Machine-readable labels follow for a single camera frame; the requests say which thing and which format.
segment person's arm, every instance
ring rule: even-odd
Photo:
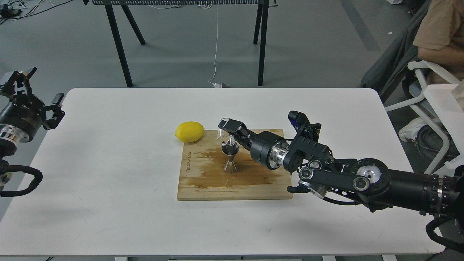
[[[449,46],[445,46],[441,50],[419,47],[417,56],[422,60],[439,65],[464,65],[464,51]]]

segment brown shirt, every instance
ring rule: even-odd
[[[449,46],[464,51],[464,0],[432,0],[412,44],[433,50]],[[458,79],[464,79],[464,66],[443,67]],[[448,83],[434,72],[427,80],[430,84]]]

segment black table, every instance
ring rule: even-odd
[[[89,1],[90,0],[84,0],[84,4],[87,5]],[[261,27],[258,86],[263,86],[269,0],[92,0],[92,3],[94,5],[105,5],[106,14],[108,16],[108,21],[110,22],[111,32],[113,33],[113,39],[116,44],[117,53],[121,62],[124,78],[126,79],[127,87],[133,86],[132,78],[127,65],[126,55],[124,54],[124,48],[122,47],[121,36],[117,28],[113,5],[120,5],[122,7],[141,45],[145,44],[145,40],[143,39],[142,33],[140,32],[128,5],[258,5],[253,43],[258,44],[259,29]]]

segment white table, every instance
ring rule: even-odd
[[[380,99],[370,89],[82,88],[47,132],[31,166],[44,173],[0,222],[0,255],[324,255],[437,253],[431,216],[374,214],[310,194],[291,200],[179,202],[178,124],[215,130],[230,117],[250,129],[295,131],[290,110],[321,123],[338,158],[373,157],[411,171]],[[297,183],[293,175],[293,184]],[[20,188],[26,186],[24,180]]]
[[[440,121],[453,139],[460,155],[438,169],[434,174],[454,175],[456,167],[464,164],[464,111],[455,100],[451,91],[457,84],[429,85],[424,96],[432,106]]]

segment black table leg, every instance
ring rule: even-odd
[[[139,27],[137,26],[137,23],[134,20],[134,17],[132,16],[132,13],[129,10],[129,6],[127,5],[121,5],[122,10],[126,14],[127,20],[129,20],[130,25],[132,26],[132,29],[134,29],[135,35],[139,39],[139,42],[141,45],[145,44],[145,40],[143,39],[142,33],[139,30]]]
[[[264,53],[266,52],[267,16],[269,13],[269,0],[263,1],[263,17],[261,19],[261,45],[259,49],[258,86],[263,86]]]
[[[255,25],[255,37],[253,38],[253,44],[258,44],[259,26],[261,24],[261,17],[263,15],[263,5],[258,5],[258,12],[256,13],[256,25]]]
[[[124,49],[122,47],[121,36],[119,35],[119,30],[117,29],[115,13],[113,12],[113,6],[105,5],[105,9],[106,14],[108,15],[108,21],[110,22],[111,32],[113,33],[113,39],[115,41],[117,54],[119,56],[119,61],[121,62],[122,72],[124,73],[124,78],[126,79],[127,87],[132,87],[132,78],[130,77],[126,55],[124,54]]]

